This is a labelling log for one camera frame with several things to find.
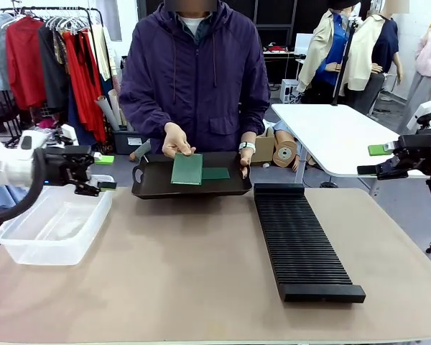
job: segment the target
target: black tray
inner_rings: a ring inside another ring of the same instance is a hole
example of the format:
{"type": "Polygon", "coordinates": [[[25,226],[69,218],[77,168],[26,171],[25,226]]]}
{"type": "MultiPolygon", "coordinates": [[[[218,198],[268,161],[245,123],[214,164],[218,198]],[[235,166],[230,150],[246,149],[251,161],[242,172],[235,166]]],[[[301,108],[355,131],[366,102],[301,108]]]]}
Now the black tray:
{"type": "Polygon", "coordinates": [[[252,189],[252,184],[249,174],[243,180],[240,160],[237,152],[204,153],[203,167],[226,167],[230,179],[203,180],[202,185],[173,185],[171,175],[174,160],[164,155],[147,155],[132,171],[132,193],[145,200],[185,196],[242,196],[252,189]],[[140,181],[136,179],[137,170],[142,171],[140,181]]]}

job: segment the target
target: red coat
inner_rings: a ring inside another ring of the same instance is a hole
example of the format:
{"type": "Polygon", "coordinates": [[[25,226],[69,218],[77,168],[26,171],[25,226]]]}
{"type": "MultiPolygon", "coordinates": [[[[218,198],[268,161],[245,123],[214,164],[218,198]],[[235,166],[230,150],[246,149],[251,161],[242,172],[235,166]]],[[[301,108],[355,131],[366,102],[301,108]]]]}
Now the red coat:
{"type": "Polygon", "coordinates": [[[6,29],[9,84],[20,109],[42,106],[46,100],[38,29],[43,25],[25,17],[6,29]]]}
{"type": "Polygon", "coordinates": [[[87,35],[89,34],[86,32],[75,36],[65,32],[62,37],[67,48],[70,81],[80,122],[88,131],[94,133],[97,141],[105,142],[103,112],[95,102],[102,96],[101,83],[87,35]]]}

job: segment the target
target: table surface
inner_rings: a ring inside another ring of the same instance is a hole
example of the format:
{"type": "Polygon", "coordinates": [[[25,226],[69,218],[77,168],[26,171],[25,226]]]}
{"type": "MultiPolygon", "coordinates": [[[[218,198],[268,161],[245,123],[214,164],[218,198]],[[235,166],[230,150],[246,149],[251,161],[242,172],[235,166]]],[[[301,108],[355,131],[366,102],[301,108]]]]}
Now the table surface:
{"type": "Polygon", "coordinates": [[[0,247],[0,341],[344,344],[431,338],[431,261],[361,190],[307,199],[364,304],[284,304],[252,194],[141,201],[120,188],[74,267],[0,247]]]}
{"type": "MultiPolygon", "coordinates": [[[[274,104],[276,114],[291,129],[327,174],[342,178],[358,175],[358,166],[377,165],[392,156],[369,156],[369,145],[398,140],[399,135],[349,106],[329,104],[274,104]]],[[[427,178],[418,170],[411,178],[427,178]]]]}

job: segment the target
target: white jacket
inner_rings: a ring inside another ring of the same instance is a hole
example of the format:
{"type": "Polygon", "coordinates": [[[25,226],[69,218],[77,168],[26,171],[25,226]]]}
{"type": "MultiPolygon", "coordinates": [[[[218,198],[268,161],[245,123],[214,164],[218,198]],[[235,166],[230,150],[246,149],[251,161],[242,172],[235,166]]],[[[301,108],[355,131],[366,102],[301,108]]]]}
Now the white jacket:
{"type": "Polygon", "coordinates": [[[354,34],[348,55],[348,62],[343,72],[340,96],[345,95],[345,85],[354,91],[365,90],[371,77],[372,52],[379,39],[385,19],[378,14],[370,16],[354,34]]]}
{"type": "Polygon", "coordinates": [[[333,14],[331,11],[327,11],[313,32],[307,58],[299,74],[299,85],[297,87],[299,92],[305,92],[315,77],[316,70],[329,55],[333,44],[333,31],[333,14]]]}

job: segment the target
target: latex glove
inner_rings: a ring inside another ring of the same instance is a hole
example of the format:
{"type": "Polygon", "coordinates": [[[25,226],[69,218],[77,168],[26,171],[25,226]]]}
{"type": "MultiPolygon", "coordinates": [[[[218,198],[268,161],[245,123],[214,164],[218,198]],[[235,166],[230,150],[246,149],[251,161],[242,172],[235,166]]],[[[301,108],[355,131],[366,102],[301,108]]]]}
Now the latex glove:
{"type": "Polygon", "coordinates": [[[380,65],[377,65],[376,63],[372,64],[372,73],[377,74],[383,72],[383,68],[380,65]]]}
{"type": "Polygon", "coordinates": [[[297,172],[297,169],[299,168],[299,163],[300,163],[300,157],[297,155],[297,156],[295,156],[294,165],[292,166],[292,171],[294,173],[297,172]]]}
{"type": "Polygon", "coordinates": [[[186,133],[178,125],[168,122],[164,126],[164,131],[166,132],[166,137],[164,138],[162,151],[166,157],[174,159],[175,154],[178,152],[186,156],[195,153],[196,149],[190,147],[186,133]]]}
{"type": "Polygon", "coordinates": [[[328,72],[340,72],[341,69],[342,65],[340,65],[339,63],[328,63],[325,66],[325,70],[328,72]]]}
{"type": "Polygon", "coordinates": [[[254,155],[254,149],[247,147],[242,149],[241,152],[241,172],[243,173],[243,178],[247,178],[248,166],[251,165],[252,156],[254,155]]]}
{"type": "Polygon", "coordinates": [[[401,85],[403,81],[404,81],[404,71],[397,70],[397,85],[401,85]]]}

